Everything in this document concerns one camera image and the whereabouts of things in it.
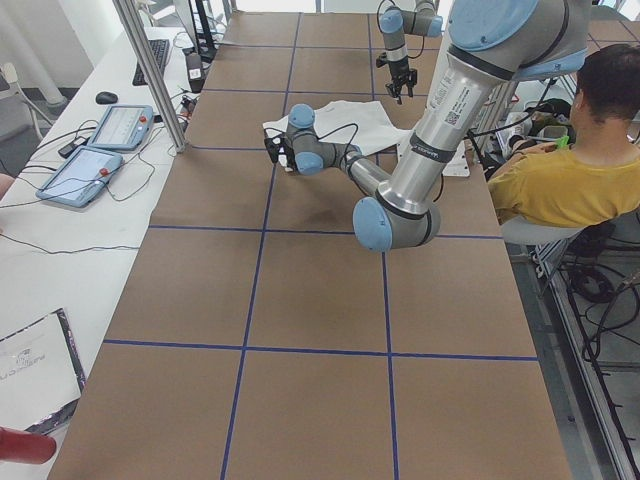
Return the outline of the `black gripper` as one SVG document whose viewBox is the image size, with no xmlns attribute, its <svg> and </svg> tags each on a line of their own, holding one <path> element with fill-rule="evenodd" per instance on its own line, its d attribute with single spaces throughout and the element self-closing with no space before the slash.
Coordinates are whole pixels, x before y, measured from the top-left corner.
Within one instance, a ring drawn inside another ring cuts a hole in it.
<svg viewBox="0 0 640 480">
<path fill-rule="evenodd" d="M 418 72 L 409 66 L 410 56 L 406 52 L 389 57 L 386 52 L 376 58 L 376 67 L 389 67 L 391 81 L 385 85 L 392 98 L 401 98 L 402 90 L 407 87 L 407 95 L 413 97 L 413 89 L 417 84 Z"/>
<path fill-rule="evenodd" d="M 284 137 L 267 137 L 264 139 L 265 149 L 270 161 L 283 168 L 289 167 L 290 152 Z"/>
</svg>

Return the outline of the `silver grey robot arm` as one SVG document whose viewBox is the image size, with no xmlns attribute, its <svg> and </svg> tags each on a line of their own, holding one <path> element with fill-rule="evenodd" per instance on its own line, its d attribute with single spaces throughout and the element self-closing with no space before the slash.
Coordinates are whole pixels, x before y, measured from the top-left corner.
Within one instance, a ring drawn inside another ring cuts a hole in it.
<svg viewBox="0 0 640 480">
<path fill-rule="evenodd" d="M 387 93 L 398 104 L 402 103 L 403 88 L 407 95 L 413 96 L 417 84 L 417 70 L 410 67 L 406 46 L 406 35 L 438 37 L 441 35 L 443 19 L 437 14 L 438 1 L 416 1 L 412 11 L 399 8 L 393 1 L 382 13 L 377 15 L 377 25 L 382 34 L 384 51 L 376 58 L 376 67 L 387 67 L 391 76 L 385 85 Z"/>
<path fill-rule="evenodd" d="M 352 219 L 365 248 L 386 252 L 429 242 L 440 213 L 429 193 L 499 84 L 557 77 L 578 70 L 586 57 L 588 1 L 456 1 L 446 22 L 448 41 L 438 57 L 447 67 L 392 173 L 376 166 L 354 141 L 322 141 L 306 104 L 289 112 L 283 132 L 266 136 L 273 162 L 314 175 L 343 171 L 365 193 Z"/>
</svg>

